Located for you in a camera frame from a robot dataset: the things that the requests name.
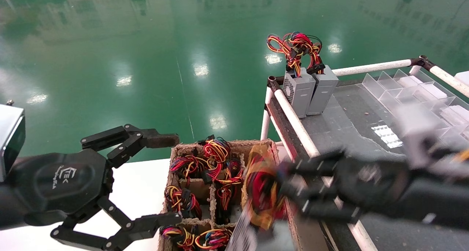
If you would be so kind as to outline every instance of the white table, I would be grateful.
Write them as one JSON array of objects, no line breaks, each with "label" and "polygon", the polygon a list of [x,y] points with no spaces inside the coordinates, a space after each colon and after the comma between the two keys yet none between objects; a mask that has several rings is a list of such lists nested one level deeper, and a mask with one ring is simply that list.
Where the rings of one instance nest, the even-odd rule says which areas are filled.
[{"label": "white table", "polygon": [[[159,214],[163,208],[164,189],[169,171],[169,159],[133,162],[114,169],[113,192],[109,199],[129,218]],[[60,223],[50,226],[27,226],[0,231],[2,251],[78,251],[52,239],[49,234]],[[103,211],[89,221],[78,224],[75,231],[109,237],[119,226]],[[153,251],[158,249],[158,237],[132,243],[126,251]]]}]

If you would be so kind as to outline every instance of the floor line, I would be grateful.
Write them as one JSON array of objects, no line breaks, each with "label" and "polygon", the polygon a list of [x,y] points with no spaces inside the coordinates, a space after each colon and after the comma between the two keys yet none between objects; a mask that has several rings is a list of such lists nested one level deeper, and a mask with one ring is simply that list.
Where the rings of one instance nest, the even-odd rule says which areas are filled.
[{"label": "floor line", "polygon": [[189,124],[191,125],[192,139],[194,139],[194,142],[195,142],[196,137],[194,136],[194,129],[192,128],[191,116],[189,115],[189,107],[187,106],[186,91],[184,90],[184,83],[182,82],[181,69],[179,68],[179,60],[177,59],[177,57],[176,57],[176,63],[177,63],[177,69],[179,71],[179,77],[181,78],[182,94],[184,97],[184,103],[186,103],[187,116],[189,117]]}]

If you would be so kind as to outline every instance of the clear plastic tray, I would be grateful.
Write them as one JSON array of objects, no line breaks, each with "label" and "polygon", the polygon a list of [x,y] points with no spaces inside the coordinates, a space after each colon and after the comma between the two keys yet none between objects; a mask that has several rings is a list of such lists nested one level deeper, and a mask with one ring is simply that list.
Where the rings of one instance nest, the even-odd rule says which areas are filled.
[{"label": "clear plastic tray", "polygon": [[469,104],[424,72],[414,76],[401,70],[394,76],[382,72],[377,78],[367,74],[362,84],[391,114],[402,104],[424,105],[432,111],[429,116],[440,122],[437,135],[442,141],[469,145]]}]

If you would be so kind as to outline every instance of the bundled cables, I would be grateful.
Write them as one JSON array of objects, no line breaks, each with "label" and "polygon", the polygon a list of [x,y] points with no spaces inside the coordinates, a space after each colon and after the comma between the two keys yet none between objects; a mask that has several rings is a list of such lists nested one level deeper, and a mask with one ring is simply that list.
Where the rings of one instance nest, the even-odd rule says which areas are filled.
[{"label": "bundled cables", "polygon": [[243,182],[243,169],[239,159],[231,159],[226,164],[225,179],[217,180],[221,187],[217,189],[217,196],[220,199],[221,207],[228,210],[231,198],[236,196],[236,187],[233,185]]},{"label": "bundled cables", "polygon": [[231,234],[228,229],[213,229],[197,236],[195,243],[200,249],[216,250],[228,244]]},{"label": "bundled cables", "polygon": [[228,229],[212,229],[196,236],[184,227],[166,226],[159,233],[165,239],[171,240],[184,251],[194,251],[197,246],[203,250],[216,250],[225,247],[231,237],[232,231]]},{"label": "bundled cables", "polygon": [[[278,48],[274,47],[272,42],[276,42]],[[300,32],[285,34],[283,38],[270,34],[267,36],[267,47],[273,52],[285,55],[287,71],[293,70],[295,72],[294,78],[301,77],[301,57],[305,55],[310,56],[310,64],[307,68],[309,74],[323,72],[324,65],[320,57],[322,41],[318,37]]]},{"label": "bundled cables", "polygon": [[251,223],[264,230],[268,230],[275,219],[285,215],[284,199],[279,196],[277,168],[273,159],[267,157],[267,150],[266,145],[253,146],[249,154],[245,180],[251,199],[247,207]]},{"label": "bundled cables", "polygon": [[176,186],[168,186],[165,190],[165,198],[171,204],[173,211],[180,213],[183,218],[191,218],[191,212],[201,219],[202,211],[196,196],[188,189],[179,189]]},{"label": "bundled cables", "polygon": [[215,161],[215,166],[209,166],[202,177],[206,184],[215,180],[223,169],[223,164],[226,162],[230,156],[230,145],[227,141],[221,137],[215,138],[214,136],[209,136],[205,141],[201,143],[204,144],[204,156],[208,159],[213,159]]},{"label": "bundled cables", "polygon": [[195,235],[189,233],[186,228],[166,226],[161,228],[159,233],[184,251],[194,251]]},{"label": "bundled cables", "polygon": [[183,176],[187,183],[189,178],[196,178],[204,169],[209,168],[209,162],[194,155],[180,156],[171,163],[169,171]]}]

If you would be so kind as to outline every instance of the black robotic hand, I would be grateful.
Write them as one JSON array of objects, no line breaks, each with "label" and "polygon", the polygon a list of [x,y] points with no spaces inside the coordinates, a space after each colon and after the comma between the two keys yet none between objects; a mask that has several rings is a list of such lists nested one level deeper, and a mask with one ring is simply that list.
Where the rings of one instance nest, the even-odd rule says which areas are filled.
[{"label": "black robotic hand", "polygon": [[[109,200],[112,169],[119,168],[144,147],[179,144],[177,134],[138,129],[130,124],[81,139],[75,154],[45,154],[18,158],[0,184],[0,230],[18,226],[44,226],[64,221],[52,238],[88,250],[121,251],[133,241],[151,238],[160,226],[181,222],[179,214],[155,214],[130,220]],[[119,145],[107,157],[98,151]],[[73,231],[100,210],[120,226],[109,239]]]},{"label": "black robotic hand", "polygon": [[[356,223],[362,214],[376,213],[469,229],[467,181],[448,182],[424,169],[411,170],[404,160],[369,160],[335,150],[300,159],[289,170],[306,180],[325,180],[323,186],[302,189],[283,181],[280,193],[308,218]],[[330,186],[325,185],[328,177]]]}]

